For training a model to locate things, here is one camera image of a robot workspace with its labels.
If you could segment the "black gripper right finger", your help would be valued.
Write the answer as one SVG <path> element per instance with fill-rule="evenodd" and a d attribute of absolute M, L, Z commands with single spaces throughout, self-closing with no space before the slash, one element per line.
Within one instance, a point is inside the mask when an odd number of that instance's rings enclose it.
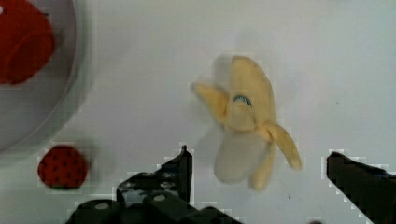
<path fill-rule="evenodd" d="M 326 176 L 374 224 L 395 224 L 395 175 L 332 152 Z"/>

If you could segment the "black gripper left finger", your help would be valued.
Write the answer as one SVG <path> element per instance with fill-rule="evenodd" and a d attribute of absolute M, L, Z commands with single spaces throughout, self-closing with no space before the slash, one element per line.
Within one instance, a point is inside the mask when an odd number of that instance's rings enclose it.
<path fill-rule="evenodd" d="M 122 181 L 116 189 L 116 199 L 122 208 L 131 208 L 145 200 L 163 195 L 164 203 L 191 209 L 192 155 L 186 145 L 170 161 L 156 171 L 140 172 Z"/>

